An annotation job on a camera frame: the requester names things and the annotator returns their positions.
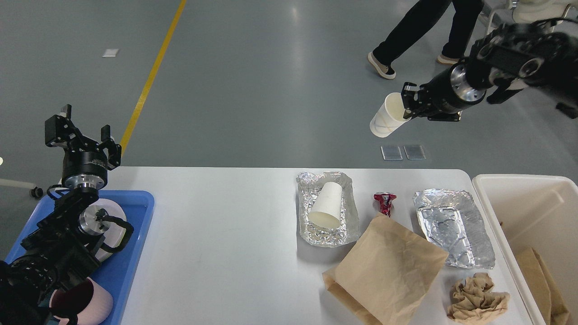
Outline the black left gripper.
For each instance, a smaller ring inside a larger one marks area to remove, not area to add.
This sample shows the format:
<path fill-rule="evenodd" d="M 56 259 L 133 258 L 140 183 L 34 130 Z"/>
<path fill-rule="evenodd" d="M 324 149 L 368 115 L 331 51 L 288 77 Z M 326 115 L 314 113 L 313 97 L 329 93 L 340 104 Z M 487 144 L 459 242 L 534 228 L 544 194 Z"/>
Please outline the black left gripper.
<path fill-rule="evenodd" d="M 121 165 L 122 146 L 110 135 L 110 125 L 101 128 L 100 142 L 95 141 L 95 152 L 78 127 L 71 120 L 72 105 L 66 104 L 60 113 L 45 121 L 45 145 L 60 147 L 65 151 L 62 185 L 68 189 L 92 187 L 102 189 L 107 185 L 108 170 Z"/>

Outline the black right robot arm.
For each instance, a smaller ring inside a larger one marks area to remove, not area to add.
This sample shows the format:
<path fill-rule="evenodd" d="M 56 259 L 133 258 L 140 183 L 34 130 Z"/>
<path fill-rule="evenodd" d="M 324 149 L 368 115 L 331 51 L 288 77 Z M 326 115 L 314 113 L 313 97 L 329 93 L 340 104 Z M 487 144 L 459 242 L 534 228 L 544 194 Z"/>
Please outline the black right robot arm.
<path fill-rule="evenodd" d="M 475 41 L 469 56 L 440 72 L 428 83 L 406 82 L 401 97 L 403 117 L 459 121 L 460 113 L 483 101 L 502 104 L 527 87 L 556 101 L 556 109 L 577 117 L 577 39 L 549 32 L 547 24 L 501 25 Z"/>

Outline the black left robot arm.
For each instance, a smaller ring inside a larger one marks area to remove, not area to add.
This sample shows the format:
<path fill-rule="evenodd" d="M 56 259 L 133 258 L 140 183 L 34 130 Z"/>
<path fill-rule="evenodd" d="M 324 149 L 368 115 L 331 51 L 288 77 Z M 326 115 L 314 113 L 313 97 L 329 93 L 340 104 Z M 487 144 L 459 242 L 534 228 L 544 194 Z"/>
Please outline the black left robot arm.
<path fill-rule="evenodd" d="M 108 183 L 107 173 L 121 164 L 122 146 L 101 128 L 101 140 L 84 136 L 71 119 L 71 105 L 45 122 L 45 143 L 64 150 L 62 183 L 54 210 L 37 223 L 37 229 L 21 241 L 25 253 L 12 263 L 1 262 L 1 323 L 43 325 L 49 316 L 78 323 L 70 308 L 43 308 L 52 290 L 71 290 L 84 282 L 101 262 L 97 252 L 115 254 L 124 249 L 134 232 L 126 220 L 99 209 L 85 214 Z"/>

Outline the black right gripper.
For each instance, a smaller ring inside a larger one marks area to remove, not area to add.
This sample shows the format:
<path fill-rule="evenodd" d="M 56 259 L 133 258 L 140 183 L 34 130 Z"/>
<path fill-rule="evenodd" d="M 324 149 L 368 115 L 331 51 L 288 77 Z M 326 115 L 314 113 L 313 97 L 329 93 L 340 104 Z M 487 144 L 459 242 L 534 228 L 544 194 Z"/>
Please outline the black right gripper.
<path fill-rule="evenodd" d="M 465 64 L 456 64 L 421 86 L 405 82 L 401 91 L 403 119 L 459 122 L 462 111 L 481 103 L 487 92 L 472 86 L 466 73 Z"/>

